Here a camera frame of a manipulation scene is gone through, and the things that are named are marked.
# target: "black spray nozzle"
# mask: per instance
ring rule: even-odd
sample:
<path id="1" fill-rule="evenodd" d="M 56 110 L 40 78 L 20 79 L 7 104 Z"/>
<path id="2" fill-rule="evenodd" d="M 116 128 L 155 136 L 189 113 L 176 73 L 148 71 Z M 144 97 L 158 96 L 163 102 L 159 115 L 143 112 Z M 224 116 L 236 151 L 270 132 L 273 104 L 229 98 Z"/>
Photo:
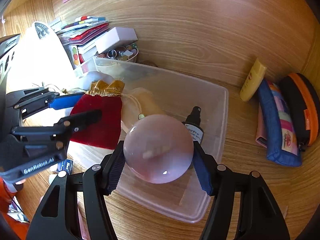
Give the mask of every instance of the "black spray nozzle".
<path id="1" fill-rule="evenodd" d="M 200 123 L 201 123 L 200 114 L 201 114 L 201 108 L 199 106 L 195 106 L 192 109 L 191 114 L 188 115 L 186 122 L 194 123 L 200 126 Z"/>

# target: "rose quartz sphere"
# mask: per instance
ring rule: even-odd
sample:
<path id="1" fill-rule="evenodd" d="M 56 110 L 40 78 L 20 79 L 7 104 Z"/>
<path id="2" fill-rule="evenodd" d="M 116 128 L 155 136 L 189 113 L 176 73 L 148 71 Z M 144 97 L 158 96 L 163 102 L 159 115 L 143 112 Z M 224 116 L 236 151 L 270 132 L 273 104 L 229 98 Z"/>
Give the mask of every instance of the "rose quartz sphere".
<path id="1" fill-rule="evenodd" d="M 193 139 L 187 128 L 168 115 L 153 114 L 136 122 L 124 140 L 131 171 L 151 183 L 167 183 L 189 168 Z"/>

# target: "pink pouch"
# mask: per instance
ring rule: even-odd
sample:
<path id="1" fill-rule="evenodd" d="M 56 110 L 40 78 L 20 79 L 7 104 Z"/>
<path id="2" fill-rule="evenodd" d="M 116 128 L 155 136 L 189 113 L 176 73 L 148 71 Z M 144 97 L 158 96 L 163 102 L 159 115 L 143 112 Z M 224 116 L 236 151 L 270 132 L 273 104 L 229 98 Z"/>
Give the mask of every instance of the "pink pouch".
<path id="1" fill-rule="evenodd" d="M 84 220 L 83 220 L 83 217 L 82 217 L 82 215 L 80 213 L 79 208 L 78 208 L 78 216 L 79 216 L 81 237 L 82 237 L 83 240 L 90 240 L 90 235 L 89 235 L 88 228 L 84 224 Z"/>
<path id="2" fill-rule="evenodd" d="M 258 127 L 257 127 L 257 134 L 256 134 L 256 142 L 265 148 L 267 147 L 267 135 L 266 135 L 266 129 L 264 127 L 263 115 L 262 115 L 260 104 L 259 104 L 259 110 L 258 110 Z"/>

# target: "bottle label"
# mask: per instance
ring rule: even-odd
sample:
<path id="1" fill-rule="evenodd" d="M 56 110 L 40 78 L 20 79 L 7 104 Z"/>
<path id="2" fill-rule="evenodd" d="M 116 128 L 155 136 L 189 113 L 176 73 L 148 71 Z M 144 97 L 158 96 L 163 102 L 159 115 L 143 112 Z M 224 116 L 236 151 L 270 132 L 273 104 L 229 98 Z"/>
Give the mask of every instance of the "bottle label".
<path id="1" fill-rule="evenodd" d="M 198 128 L 191 124 L 185 123 L 185 127 L 189 130 L 194 141 L 198 141 L 201 143 L 203 132 Z"/>

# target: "orange zipper case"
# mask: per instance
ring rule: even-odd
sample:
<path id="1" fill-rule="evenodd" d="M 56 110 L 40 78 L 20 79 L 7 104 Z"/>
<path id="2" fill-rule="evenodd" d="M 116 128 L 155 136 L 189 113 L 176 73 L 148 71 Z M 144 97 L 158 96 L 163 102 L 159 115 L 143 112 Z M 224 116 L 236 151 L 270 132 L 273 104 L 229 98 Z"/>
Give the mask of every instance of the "orange zipper case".
<path id="1" fill-rule="evenodd" d="M 300 73 L 283 78 L 279 88 L 290 110 L 298 147 L 304 151 L 319 134 L 319 97 L 310 81 Z"/>

